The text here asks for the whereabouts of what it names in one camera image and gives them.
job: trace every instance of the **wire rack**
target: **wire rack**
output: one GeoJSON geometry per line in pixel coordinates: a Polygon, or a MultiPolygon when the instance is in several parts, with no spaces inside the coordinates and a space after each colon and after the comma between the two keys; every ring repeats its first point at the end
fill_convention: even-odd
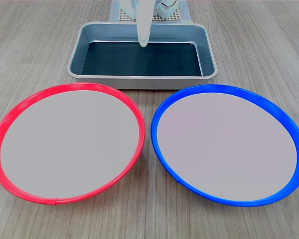
{"type": "MultiPolygon", "coordinates": [[[[132,19],[129,16],[126,15],[125,12],[123,12],[120,9],[120,19],[119,21],[136,21],[136,19],[132,19]]],[[[170,16],[167,19],[163,19],[160,16],[153,16],[153,21],[181,21],[181,14],[179,9],[176,9],[175,12],[173,12],[173,15],[170,16]]]]}

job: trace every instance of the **blue plate rim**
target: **blue plate rim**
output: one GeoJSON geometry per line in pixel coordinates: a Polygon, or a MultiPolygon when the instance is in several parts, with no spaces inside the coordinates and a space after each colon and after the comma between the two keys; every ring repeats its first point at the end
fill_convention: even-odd
{"type": "Polygon", "coordinates": [[[228,85],[207,84],[207,85],[192,86],[177,91],[176,93],[169,96],[156,110],[151,124],[151,140],[156,155],[159,158],[161,164],[178,183],[180,183],[190,191],[196,193],[197,195],[217,203],[221,203],[229,206],[237,206],[237,207],[257,207],[257,206],[268,205],[287,197],[299,186],[299,128],[298,126],[280,107],[278,107],[271,101],[267,100],[266,98],[242,88],[228,86],[228,85]],[[166,160],[163,157],[162,152],[160,151],[158,141],[157,141],[157,127],[159,124],[159,120],[163,115],[163,113],[168,109],[168,107],[170,107],[178,100],[187,96],[201,94],[201,93],[223,93],[223,94],[230,94],[230,95],[241,97],[245,100],[248,100],[256,104],[257,106],[261,107],[262,109],[270,113],[275,119],[277,119],[285,127],[285,129],[291,135],[296,146],[297,164],[296,164],[295,173],[292,176],[290,182],[282,190],[278,191],[277,193],[269,197],[259,199],[259,200],[254,200],[254,201],[232,201],[232,200],[222,199],[222,198],[209,195],[207,193],[204,193],[194,188],[193,186],[185,182],[182,178],[180,178],[173,171],[173,169],[167,164],[166,160]]]}

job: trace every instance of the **dark tray bottom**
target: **dark tray bottom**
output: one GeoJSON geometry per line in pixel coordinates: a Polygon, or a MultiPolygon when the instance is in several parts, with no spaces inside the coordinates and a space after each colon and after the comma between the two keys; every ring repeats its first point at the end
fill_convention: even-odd
{"type": "Polygon", "coordinates": [[[82,75],[202,76],[190,43],[92,42],[82,75]]]}

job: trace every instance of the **table surface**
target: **table surface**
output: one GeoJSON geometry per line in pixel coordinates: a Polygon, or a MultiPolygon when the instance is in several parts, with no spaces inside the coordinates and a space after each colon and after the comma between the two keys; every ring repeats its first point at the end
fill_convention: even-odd
{"type": "MultiPolygon", "coordinates": [[[[299,1],[190,1],[219,68],[209,83],[256,92],[299,126],[299,1]]],[[[81,25],[106,21],[111,2],[0,1],[0,121],[45,88],[74,82],[66,72],[81,25]]],[[[205,200],[176,181],[150,140],[157,107],[171,91],[124,91],[147,125],[142,156],[118,184],[75,204],[23,201],[0,185],[0,239],[299,239],[299,187],[273,205],[235,208],[205,200]]]]}

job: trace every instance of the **metal tray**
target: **metal tray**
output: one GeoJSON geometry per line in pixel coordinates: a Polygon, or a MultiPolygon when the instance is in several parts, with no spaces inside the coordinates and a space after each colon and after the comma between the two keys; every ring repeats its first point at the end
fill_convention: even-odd
{"type": "Polygon", "coordinates": [[[218,72],[207,30],[199,24],[153,23],[148,47],[112,47],[114,43],[128,42],[138,46],[134,22],[90,22],[83,25],[68,64],[68,74],[79,82],[95,82],[117,89],[179,90],[206,84],[218,72]],[[163,43],[180,44],[177,47],[168,46],[166,56],[159,55],[159,46],[163,43]],[[195,51],[178,50],[184,43],[194,45],[195,51]],[[188,60],[193,64],[198,61],[199,75],[195,69],[191,75],[188,69],[191,65],[184,67],[184,71],[171,72],[173,67],[176,69],[191,64],[188,60]],[[134,67],[127,69],[129,63],[134,67]]]}

